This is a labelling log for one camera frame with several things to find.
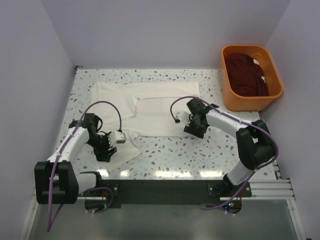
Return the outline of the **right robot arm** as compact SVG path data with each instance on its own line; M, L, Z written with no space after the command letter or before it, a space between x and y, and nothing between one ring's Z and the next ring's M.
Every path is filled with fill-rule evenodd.
M264 121L243 120L215 104L206 105L199 98L191 99L186 105L189 112L178 112L175 120L185 124L185 133L203 139L207 129L214 127L236 139L239 161L214 189L219 195L229 194L278 156L278 145Z

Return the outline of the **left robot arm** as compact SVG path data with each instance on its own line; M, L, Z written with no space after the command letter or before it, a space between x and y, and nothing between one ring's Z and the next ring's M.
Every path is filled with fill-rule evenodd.
M54 154L35 165L35 191L39 204L74 204L79 194L99 187L102 177L97 171L76 174L73 164L85 145L92 147L98 162L108 163L117 152L116 144L126 141L122 130L101 133L101 127L102 119L94 113L73 120Z

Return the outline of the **white t shirt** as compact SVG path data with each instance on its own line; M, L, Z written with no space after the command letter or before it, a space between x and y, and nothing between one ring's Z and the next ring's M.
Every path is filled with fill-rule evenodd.
M98 104L90 109L102 119L104 132L122 129L126 142L117 145L117 152L105 164L108 171L138 157L141 149L138 137L186 137L184 126L176 124L173 112L188 111L187 96L200 96L198 82L105 83L97 81L91 89L91 101Z

